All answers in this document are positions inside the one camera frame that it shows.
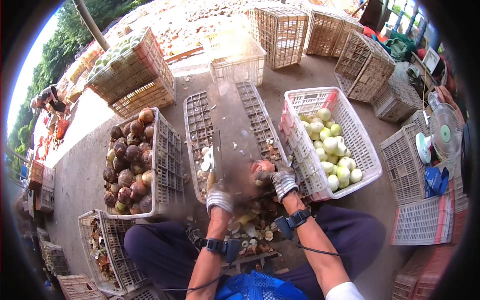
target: hand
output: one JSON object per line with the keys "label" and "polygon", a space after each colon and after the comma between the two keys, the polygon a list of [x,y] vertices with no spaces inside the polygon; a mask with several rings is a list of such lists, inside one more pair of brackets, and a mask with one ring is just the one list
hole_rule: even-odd
{"label": "hand", "polygon": [[209,216],[211,216],[211,210],[214,206],[218,206],[224,209],[229,214],[232,214],[233,212],[232,197],[227,192],[222,192],[218,183],[214,183],[212,187],[208,190],[205,206],[207,207],[207,212]]}
{"label": "hand", "polygon": [[295,182],[295,171],[293,168],[285,167],[282,164],[274,163],[276,171],[260,171],[257,173],[257,180],[271,182],[275,187],[278,201],[282,203],[282,199],[288,192],[295,190],[298,192],[299,187]]}

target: shoe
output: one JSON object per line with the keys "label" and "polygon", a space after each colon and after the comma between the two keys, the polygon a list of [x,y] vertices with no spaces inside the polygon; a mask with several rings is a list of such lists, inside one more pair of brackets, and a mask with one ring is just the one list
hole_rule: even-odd
{"label": "shoe", "polygon": [[197,228],[197,225],[193,221],[188,221],[187,222],[187,229],[185,230],[185,233],[187,234],[188,239],[192,244],[200,250],[200,240],[204,239],[206,235],[204,235],[199,228]]}

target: white sleeve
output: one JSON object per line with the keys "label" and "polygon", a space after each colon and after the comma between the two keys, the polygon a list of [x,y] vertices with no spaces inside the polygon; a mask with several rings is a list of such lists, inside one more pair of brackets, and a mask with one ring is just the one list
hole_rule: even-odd
{"label": "white sleeve", "polygon": [[331,289],[325,300],[365,300],[353,282],[344,282]]}

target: woman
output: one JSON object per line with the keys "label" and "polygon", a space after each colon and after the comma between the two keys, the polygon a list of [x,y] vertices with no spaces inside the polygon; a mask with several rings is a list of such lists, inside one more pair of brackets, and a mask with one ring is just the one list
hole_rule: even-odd
{"label": "woman", "polygon": [[38,97],[32,99],[30,106],[33,109],[43,108],[51,113],[64,117],[70,113],[70,108],[61,99],[55,86],[45,88]]}

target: sky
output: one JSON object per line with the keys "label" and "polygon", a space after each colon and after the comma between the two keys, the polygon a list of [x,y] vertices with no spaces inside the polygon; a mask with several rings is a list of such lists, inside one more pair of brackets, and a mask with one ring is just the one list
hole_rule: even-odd
{"label": "sky", "polygon": [[25,101],[27,95],[27,88],[32,83],[33,69],[40,63],[42,58],[43,44],[47,43],[52,37],[53,32],[57,29],[58,19],[53,15],[45,24],[42,31],[36,38],[30,52],[27,55],[25,63],[20,71],[20,74],[13,90],[12,102],[10,103],[10,110],[7,119],[7,135],[12,131],[13,125],[17,120],[18,109]]}

